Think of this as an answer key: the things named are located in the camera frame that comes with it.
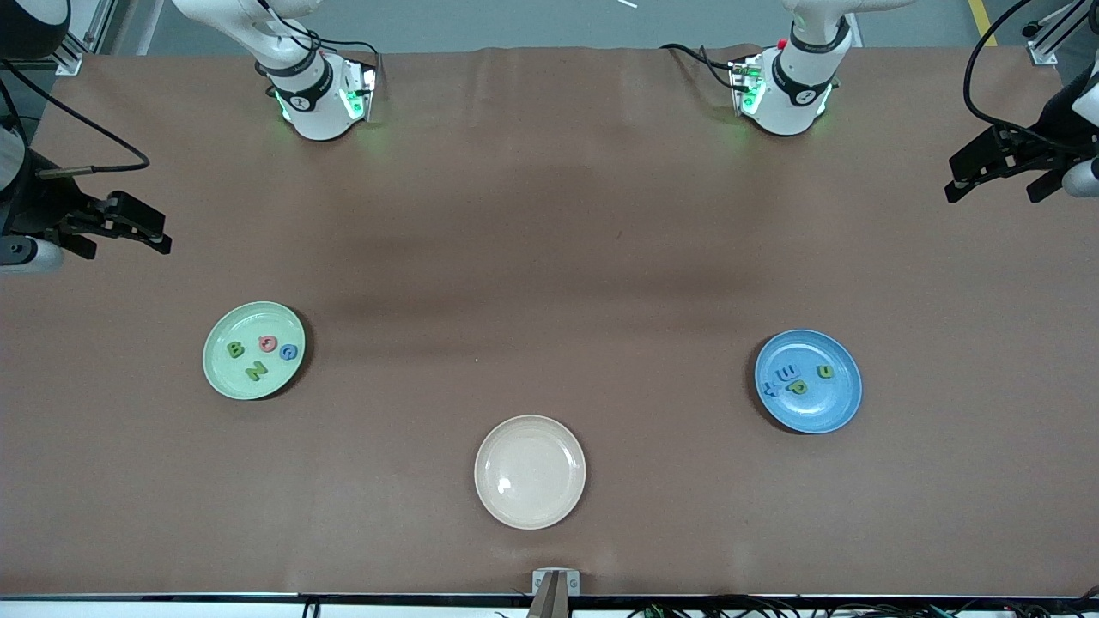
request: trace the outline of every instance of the blue plate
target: blue plate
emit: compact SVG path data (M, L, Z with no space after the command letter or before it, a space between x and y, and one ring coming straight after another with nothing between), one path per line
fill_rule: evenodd
M778 422L802 433L847 424L863 400L858 366L840 342L811 330L775 335L756 358L756 391Z

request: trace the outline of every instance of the yellow floor line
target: yellow floor line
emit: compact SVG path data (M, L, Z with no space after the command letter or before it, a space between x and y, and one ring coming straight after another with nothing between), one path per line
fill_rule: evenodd
M977 34L984 35L992 24L988 21L988 11L981 0L969 0L969 11L973 13L973 21L977 22ZM988 37L987 45L996 47L996 35Z

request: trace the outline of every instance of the plate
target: plate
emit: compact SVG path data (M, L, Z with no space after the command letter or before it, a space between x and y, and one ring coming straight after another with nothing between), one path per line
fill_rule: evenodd
M584 451L568 428L526 415L488 433L477 451L474 483L492 517L512 528L539 530L573 510L587 474Z
M863 400L863 378L851 353L812 330L775 335L759 351L756 391L778 422L802 433L847 424Z
M260 300L218 320L202 349L202 371L225 397L258 399L286 386L304 355L306 329L298 316Z

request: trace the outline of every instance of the white plate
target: white plate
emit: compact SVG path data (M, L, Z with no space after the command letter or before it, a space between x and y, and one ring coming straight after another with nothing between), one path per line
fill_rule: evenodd
M267 349L260 340L267 341ZM284 356L287 346L293 349L292 357L289 352ZM218 320L202 349L202 372L225 397L258 399L286 386L304 355L306 329L298 316L278 302L260 300Z
M526 415L488 433L477 451L474 483L492 517L537 530L565 519L580 500L587 474L584 451L568 428Z

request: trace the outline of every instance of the brown table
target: brown table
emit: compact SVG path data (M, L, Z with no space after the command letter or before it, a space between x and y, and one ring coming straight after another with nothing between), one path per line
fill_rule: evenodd
M333 143L296 137L248 58L88 58L56 93L154 164L81 184L163 210L176 245L2 282L0 592L507 592L544 565L599 594L1084 591L1099 209L1024 179L945 202L983 129L965 57L853 51L784 140L666 52L393 56L376 122ZM1018 49L979 71L1020 121L1057 88ZM36 145L126 161L56 110ZM257 299L312 353L234 401L202 343ZM859 362L842 431L755 400L755 351L797 327ZM471 478L530 412L589 465L536 532Z

